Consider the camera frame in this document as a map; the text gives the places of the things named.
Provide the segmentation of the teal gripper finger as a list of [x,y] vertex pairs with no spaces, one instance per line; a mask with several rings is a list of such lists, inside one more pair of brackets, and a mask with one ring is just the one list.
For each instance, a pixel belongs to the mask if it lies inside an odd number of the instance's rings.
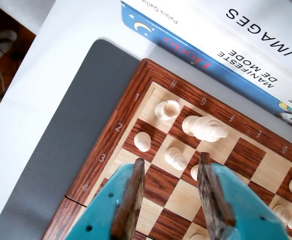
[[232,170],[199,155],[197,185],[210,239],[287,240],[282,221]]
[[145,187],[145,161],[121,165],[72,227],[67,240],[132,240]]

